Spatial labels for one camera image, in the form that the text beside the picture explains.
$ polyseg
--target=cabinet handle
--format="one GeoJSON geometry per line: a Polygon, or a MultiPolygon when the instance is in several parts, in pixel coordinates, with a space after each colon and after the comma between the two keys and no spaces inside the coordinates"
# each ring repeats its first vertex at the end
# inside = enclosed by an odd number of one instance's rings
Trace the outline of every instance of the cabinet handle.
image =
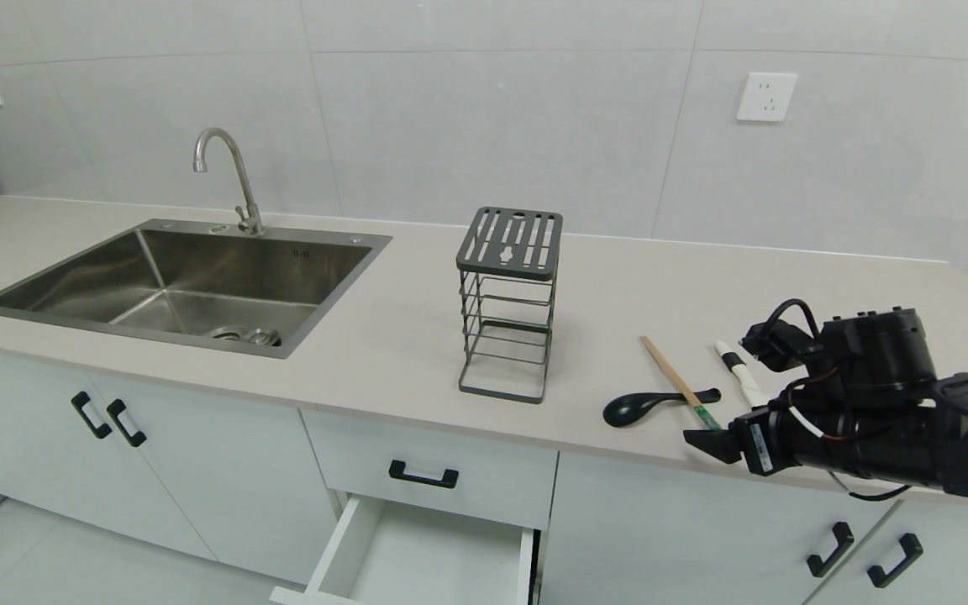
{"type": "Polygon", "coordinates": [[[834,534],[836,547],[831,551],[831,555],[827,556],[827,560],[819,558],[819,555],[810,555],[809,559],[806,559],[806,564],[814,578],[826,576],[831,571],[831,567],[842,559],[842,555],[854,546],[854,533],[850,532],[850,526],[845,521],[838,521],[831,526],[831,533],[834,534]]]}
{"type": "Polygon", "coordinates": [[[925,554],[925,548],[921,546],[918,541],[918,536],[915,534],[904,534],[900,539],[898,539],[899,546],[902,546],[902,553],[904,554],[902,558],[902,563],[895,566],[894,570],[891,570],[890,574],[884,573],[884,568],[880,566],[869,567],[869,579],[872,581],[872,586],[876,588],[887,588],[891,585],[891,582],[895,581],[902,575],[909,566],[913,566],[913,562],[919,558],[919,556],[925,554]]]}
{"type": "Polygon", "coordinates": [[[92,435],[95,435],[97,439],[103,439],[103,437],[107,437],[111,434],[110,426],[108,426],[105,422],[99,426],[92,424],[92,419],[89,418],[88,414],[85,414],[84,409],[82,409],[91,400],[92,398],[88,396],[88,393],[81,391],[80,393],[73,395],[73,398],[70,399],[70,403],[73,403],[73,409],[77,410],[77,416],[80,416],[85,425],[88,425],[88,430],[92,431],[92,435]]]}
{"type": "Polygon", "coordinates": [[[122,425],[122,421],[118,420],[118,417],[122,416],[124,411],[126,411],[126,402],[123,402],[122,399],[115,399],[115,401],[111,402],[111,405],[107,406],[107,413],[111,414],[111,422],[115,426],[118,426],[118,430],[126,438],[126,443],[132,445],[132,447],[139,448],[141,444],[147,441],[147,435],[145,435],[143,430],[138,430],[137,433],[130,435],[129,430],[126,430],[122,425]]]}
{"type": "Polygon", "coordinates": [[[453,470],[453,468],[447,468],[446,471],[443,471],[442,479],[429,479],[427,477],[407,475],[406,463],[402,462],[402,460],[391,460],[391,470],[387,474],[391,475],[392,479],[398,479],[399,481],[423,483],[425,486],[444,487],[447,490],[453,490],[454,486],[458,485],[458,471],[453,470]]]}

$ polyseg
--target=open drawer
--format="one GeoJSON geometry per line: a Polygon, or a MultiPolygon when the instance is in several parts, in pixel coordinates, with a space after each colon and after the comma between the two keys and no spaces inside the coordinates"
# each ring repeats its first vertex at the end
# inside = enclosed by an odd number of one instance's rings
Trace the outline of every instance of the open drawer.
{"type": "Polygon", "coordinates": [[[304,592],[281,605],[528,605],[534,531],[351,497],[304,592]]]}

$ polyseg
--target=drain strainer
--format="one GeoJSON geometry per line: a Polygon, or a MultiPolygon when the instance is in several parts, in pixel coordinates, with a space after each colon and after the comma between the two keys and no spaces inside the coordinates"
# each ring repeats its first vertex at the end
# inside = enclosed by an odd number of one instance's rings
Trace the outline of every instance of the drain strainer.
{"type": "Polygon", "coordinates": [[[250,345],[260,345],[260,347],[279,347],[281,345],[279,330],[263,329],[262,327],[249,329],[249,327],[239,325],[226,325],[211,330],[211,332],[204,334],[204,337],[231,342],[249,342],[250,345]]]}

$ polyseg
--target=gray wire rack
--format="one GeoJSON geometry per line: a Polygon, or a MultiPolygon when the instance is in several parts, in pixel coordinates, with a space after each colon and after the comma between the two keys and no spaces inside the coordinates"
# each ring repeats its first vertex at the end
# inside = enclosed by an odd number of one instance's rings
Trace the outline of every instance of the gray wire rack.
{"type": "Polygon", "coordinates": [[[466,356],[461,391],[543,401],[561,233],[555,212],[476,211],[457,256],[466,356]]]}

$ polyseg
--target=countertop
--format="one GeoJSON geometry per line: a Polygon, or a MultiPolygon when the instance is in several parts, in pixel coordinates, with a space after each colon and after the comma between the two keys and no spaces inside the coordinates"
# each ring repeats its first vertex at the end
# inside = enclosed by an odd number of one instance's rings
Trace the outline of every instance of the countertop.
{"type": "MultiPolygon", "coordinates": [[[[234,214],[0,197],[0,290],[150,218],[232,222],[234,214]]],[[[682,430],[699,428],[688,408],[653,410],[626,429],[600,418],[604,403],[617,395],[676,390],[641,347],[641,334],[695,390],[721,388],[723,401],[709,409],[723,424],[749,409],[712,342],[736,345],[790,297],[808,300],[821,321],[915,307],[939,375],[968,371],[968,276],[948,264],[564,234],[546,399],[529,405],[465,394],[457,387],[464,357],[454,264],[465,227],[279,214],[265,215],[265,222],[393,237],[288,359],[11,318],[0,318],[0,351],[169,386],[734,477],[749,477],[743,463],[719,464],[684,443],[682,430]]],[[[790,313],[800,321],[800,313],[790,313]]],[[[772,374],[745,357],[765,393],[800,376],[772,374]]],[[[809,468],[769,480],[836,489],[826,474],[809,468]]],[[[924,490],[907,497],[959,499],[924,490]]]]}

